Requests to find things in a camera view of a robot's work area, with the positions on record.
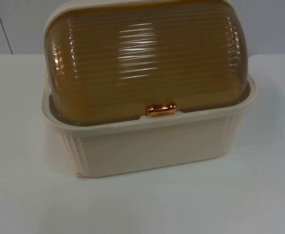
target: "white table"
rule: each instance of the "white table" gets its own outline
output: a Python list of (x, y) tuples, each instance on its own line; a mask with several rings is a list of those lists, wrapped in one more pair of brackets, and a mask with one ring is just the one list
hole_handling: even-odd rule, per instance
[(41, 111), (42, 55), (0, 56), (0, 234), (285, 234), (285, 56), (254, 56), (259, 95), (220, 159), (74, 176)]

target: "amber transparent lid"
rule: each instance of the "amber transparent lid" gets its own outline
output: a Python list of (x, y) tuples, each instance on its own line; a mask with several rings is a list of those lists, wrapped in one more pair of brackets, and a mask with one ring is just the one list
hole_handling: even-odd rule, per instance
[(53, 113), (72, 125), (137, 119), (153, 106), (225, 107), (246, 97), (244, 33), (221, 0), (67, 10), (44, 40)]

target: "cream plastic container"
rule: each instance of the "cream plastic container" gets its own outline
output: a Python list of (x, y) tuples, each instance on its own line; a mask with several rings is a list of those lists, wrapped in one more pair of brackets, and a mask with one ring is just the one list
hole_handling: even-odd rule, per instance
[(49, 126), (61, 134), (78, 176), (109, 176), (228, 153), (244, 111), (257, 96), (254, 79), (249, 76), (248, 81), (248, 98), (234, 106), (78, 127), (62, 123), (52, 115), (51, 90), (46, 78), (42, 111)]

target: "plastic bread box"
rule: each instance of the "plastic bread box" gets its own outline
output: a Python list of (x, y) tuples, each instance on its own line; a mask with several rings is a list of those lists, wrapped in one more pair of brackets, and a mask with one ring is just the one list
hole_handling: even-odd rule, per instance
[(50, 17), (44, 50), (42, 110), (79, 176), (223, 156), (257, 94), (223, 0), (74, 1)]

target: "copper handle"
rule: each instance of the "copper handle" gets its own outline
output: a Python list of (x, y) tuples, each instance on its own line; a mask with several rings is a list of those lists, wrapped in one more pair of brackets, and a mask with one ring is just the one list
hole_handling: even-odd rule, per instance
[(177, 106), (174, 102), (169, 104), (151, 105), (147, 109), (148, 115), (151, 117), (174, 114), (177, 111)]

